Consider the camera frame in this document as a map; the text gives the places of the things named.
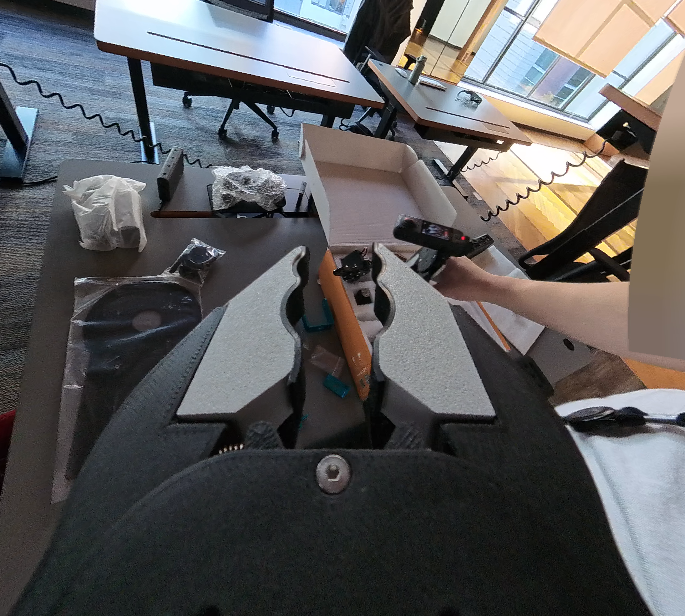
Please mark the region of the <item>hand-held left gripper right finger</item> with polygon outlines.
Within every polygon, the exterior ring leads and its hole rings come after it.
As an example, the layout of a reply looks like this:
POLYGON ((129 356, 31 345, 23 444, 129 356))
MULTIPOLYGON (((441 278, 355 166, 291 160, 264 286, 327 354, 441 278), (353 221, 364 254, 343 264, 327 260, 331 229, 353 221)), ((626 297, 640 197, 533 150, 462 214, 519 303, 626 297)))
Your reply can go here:
POLYGON ((444 423, 493 424, 495 411, 447 299, 388 247, 372 245, 374 312, 368 425, 382 448, 402 423, 433 446, 444 423))

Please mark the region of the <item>person's right hand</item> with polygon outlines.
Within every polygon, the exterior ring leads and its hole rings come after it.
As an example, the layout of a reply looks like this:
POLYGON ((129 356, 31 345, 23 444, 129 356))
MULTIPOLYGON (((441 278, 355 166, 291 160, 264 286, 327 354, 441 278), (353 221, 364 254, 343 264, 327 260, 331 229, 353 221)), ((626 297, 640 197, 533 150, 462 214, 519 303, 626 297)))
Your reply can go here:
POLYGON ((501 276, 479 268, 466 257, 449 258, 433 287, 445 297, 464 302, 488 302, 501 285, 501 276))

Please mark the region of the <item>black desk power box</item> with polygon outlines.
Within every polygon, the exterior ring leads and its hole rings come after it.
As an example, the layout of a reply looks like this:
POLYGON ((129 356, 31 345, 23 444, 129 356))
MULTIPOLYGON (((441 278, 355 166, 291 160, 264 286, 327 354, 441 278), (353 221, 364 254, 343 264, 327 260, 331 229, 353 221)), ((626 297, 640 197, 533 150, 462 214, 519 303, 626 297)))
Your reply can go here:
POLYGON ((161 166, 156 179, 158 197, 161 203, 166 204, 172 199, 180 179, 184 173, 185 152, 181 148, 172 148, 167 159, 161 166))

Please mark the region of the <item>person's right forearm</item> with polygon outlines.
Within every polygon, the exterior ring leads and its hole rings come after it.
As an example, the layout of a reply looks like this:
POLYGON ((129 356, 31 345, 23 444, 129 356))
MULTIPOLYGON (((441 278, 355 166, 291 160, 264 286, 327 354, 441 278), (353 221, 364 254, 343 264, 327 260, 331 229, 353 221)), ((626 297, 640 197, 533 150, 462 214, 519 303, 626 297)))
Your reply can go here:
POLYGON ((621 357, 628 347, 628 282, 567 283, 491 276, 483 300, 621 357))

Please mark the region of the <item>office chair with black jacket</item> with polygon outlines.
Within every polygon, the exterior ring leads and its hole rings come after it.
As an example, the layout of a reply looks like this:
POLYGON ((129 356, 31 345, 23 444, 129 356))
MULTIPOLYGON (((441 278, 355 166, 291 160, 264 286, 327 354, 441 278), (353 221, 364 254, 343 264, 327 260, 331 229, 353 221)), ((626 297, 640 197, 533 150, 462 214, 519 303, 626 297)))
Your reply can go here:
POLYGON ((349 29, 343 52, 381 96, 377 76, 366 64, 369 58, 390 64, 401 43, 410 36, 412 0, 362 0, 349 29))

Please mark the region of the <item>small bag with black part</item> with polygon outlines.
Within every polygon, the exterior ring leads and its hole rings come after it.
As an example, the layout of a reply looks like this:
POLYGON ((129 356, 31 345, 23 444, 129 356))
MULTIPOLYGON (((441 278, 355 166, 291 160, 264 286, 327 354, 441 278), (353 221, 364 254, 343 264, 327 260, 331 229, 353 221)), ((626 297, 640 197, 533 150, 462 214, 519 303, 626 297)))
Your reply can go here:
POLYGON ((202 286, 213 264, 224 254, 224 250, 194 237, 166 272, 202 286))

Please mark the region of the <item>black servo motor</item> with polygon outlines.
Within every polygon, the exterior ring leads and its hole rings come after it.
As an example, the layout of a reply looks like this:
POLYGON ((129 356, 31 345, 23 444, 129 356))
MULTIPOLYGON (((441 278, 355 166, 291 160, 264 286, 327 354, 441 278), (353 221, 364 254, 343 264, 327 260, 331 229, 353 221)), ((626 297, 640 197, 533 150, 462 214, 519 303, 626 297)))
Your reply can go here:
POLYGON ((355 283, 372 269, 371 260, 366 258, 367 249, 354 250, 344 256, 340 266, 334 270, 333 275, 347 283, 355 283))

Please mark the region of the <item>person's white t-shirt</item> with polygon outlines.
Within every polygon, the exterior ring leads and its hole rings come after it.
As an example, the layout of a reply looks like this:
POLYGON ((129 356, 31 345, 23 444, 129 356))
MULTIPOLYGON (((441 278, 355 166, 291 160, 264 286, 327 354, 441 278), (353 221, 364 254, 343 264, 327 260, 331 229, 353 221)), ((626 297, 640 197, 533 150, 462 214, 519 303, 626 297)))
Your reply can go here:
POLYGON ((619 552, 654 615, 684 614, 684 429, 570 434, 592 474, 619 552))

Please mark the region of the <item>white cardboard box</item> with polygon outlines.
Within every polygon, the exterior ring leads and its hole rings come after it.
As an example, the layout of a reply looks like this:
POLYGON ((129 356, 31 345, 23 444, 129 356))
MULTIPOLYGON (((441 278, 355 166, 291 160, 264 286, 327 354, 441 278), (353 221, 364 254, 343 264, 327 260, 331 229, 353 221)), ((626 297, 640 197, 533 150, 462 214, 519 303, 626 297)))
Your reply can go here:
MULTIPOLYGON (((400 259, 410 258, 417 245, 392 235, 400 215, 449 227, 467 226, 468 206, 456 189, 439 186, 406 144, 303 124, 299 147, 308 189, 329 245, 319 282, 357 393, 365 400, 371 389, 373 341, 382 323, 373 302, 359 304, 354 296, 368 288, 374 297, 375 284, 370 274, 347 283, 333 275, 334 266, 354 250, 366 248, 370 257, 375 242, 400 259)), ((493 364, 495 356, 511 347, 526 353, 543 332, 540 324, 499 306, 446 299, 452 311, 463 308, 498 348, 486 350, 486 363, 493 364)))

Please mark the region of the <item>white plastic bag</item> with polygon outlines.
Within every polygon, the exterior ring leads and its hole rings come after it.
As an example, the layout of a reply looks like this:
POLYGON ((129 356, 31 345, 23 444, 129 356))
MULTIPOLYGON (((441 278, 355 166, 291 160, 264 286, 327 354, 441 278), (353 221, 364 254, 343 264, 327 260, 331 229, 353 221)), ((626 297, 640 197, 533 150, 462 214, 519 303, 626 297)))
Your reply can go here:
POLYGON ((108 174, 64 185, 80 231, 81 247, 103 252, 134 248, 142 252, 147 236, 140 193, 145 186, 131 178, 108 174))

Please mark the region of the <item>bubble wrap package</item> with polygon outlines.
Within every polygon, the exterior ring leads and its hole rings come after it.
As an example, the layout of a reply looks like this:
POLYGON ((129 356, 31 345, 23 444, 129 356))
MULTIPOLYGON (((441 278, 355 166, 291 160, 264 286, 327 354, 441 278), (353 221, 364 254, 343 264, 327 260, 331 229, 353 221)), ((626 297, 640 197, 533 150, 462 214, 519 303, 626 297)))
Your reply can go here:
POLYGON ((211 202, 214 211, 248 208, 274 211, 286 203, 284 179, 269 169, 242 167, 214 167, 211 202))

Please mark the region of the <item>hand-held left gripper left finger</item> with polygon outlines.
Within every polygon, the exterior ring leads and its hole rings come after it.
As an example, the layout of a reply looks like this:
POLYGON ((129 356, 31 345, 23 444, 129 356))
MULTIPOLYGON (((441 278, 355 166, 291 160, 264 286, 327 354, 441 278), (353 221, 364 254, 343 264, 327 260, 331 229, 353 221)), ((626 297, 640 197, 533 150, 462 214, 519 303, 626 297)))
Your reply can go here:
POLYGON ((310 254, 295 247, 226 305, 177 409, 180 420, 228 422, 247 440, 256 422, 294 448, 304 409, 301 338, 310 254))

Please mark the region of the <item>clear bag with black disc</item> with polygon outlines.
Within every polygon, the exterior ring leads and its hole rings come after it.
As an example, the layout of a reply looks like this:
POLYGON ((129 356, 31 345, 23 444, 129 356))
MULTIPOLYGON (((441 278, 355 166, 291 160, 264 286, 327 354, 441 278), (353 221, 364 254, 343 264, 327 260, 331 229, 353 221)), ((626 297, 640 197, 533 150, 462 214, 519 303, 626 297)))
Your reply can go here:
POLYGON ((202 320, 201 284, 176 274, 77 278, 51 503, 138 383, 202 320))

